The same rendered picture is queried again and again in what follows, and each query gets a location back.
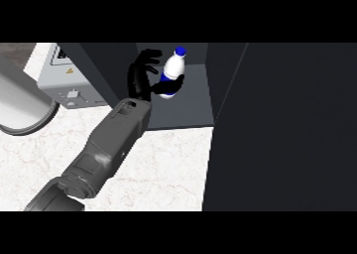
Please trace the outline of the dark grey cabinet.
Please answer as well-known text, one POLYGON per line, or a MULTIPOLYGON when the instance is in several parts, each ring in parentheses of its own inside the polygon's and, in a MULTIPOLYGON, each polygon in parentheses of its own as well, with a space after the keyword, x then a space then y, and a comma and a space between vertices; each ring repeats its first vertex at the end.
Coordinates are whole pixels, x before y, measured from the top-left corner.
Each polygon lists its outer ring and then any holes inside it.
POLYGON ((139 53, 160 50, 167 61, 186 49, 185 82, 176 95, 153 97, 148 128, 212 127, 226 102, 247 45, 244 43, 62 43, 61 48, 110 105, 129 96, 127 69, 139 53))

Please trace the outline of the pale grey appliance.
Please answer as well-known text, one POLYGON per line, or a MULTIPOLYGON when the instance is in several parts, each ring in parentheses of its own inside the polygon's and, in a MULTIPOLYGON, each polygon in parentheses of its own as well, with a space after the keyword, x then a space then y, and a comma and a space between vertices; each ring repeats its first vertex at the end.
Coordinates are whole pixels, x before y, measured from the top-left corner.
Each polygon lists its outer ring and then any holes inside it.
POLYGON ((89 79, 57 43, 52 43, 42 74, 40 89, 68 108, 108 106, 89 79))

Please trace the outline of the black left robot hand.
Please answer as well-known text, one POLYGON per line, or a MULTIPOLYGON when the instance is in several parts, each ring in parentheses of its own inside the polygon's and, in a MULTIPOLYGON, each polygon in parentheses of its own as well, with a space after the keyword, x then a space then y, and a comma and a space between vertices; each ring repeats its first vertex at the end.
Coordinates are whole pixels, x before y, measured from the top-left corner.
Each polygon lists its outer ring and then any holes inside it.
POLYGON ((175 80, 164 80, 155 84, 150 83, 148 72, 154 74, 158 70, 151 64, 160 64, 158 58, 163 56, 160 50, 144 50, 132 63, 127 71, 127 89, 129 97, 139 100, 150 101, 151 93, 169 94, 176 93, 184 85, 185 75, 181 75, 175 80))

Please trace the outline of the white blue-capped water bottle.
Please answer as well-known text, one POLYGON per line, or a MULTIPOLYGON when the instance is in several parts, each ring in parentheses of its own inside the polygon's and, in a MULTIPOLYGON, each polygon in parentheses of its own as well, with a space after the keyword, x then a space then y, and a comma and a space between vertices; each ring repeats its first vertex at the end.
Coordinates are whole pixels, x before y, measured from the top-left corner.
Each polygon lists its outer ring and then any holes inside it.
POLYGON ((173 82, 181 80, 181 76, 185 74, 185 58, 186 58, 186 48, 178 47, 173 52, 173 56, 169 58, 163 72, 161 72, 161 82, 173 82))

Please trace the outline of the pale grey cylinder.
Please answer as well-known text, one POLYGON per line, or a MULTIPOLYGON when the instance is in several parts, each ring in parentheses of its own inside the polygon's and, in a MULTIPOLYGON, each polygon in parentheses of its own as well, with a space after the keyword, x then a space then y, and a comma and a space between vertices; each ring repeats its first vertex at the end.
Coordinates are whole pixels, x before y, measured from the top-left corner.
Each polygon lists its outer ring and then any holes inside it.
POLYGON ((36 79, 0 54, 0 130, 12 136, 33 134, 51 123, 60 107, 36 79))

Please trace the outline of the dark grey cabinet door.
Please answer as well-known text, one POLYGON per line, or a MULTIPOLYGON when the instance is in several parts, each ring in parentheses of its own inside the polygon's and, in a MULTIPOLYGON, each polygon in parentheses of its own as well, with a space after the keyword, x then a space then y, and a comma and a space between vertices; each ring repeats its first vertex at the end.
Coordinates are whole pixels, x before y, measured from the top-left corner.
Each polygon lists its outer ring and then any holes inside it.
POLYGON ((213 135, 209 210, 357 210, 357 44, 251 44, 213 135))

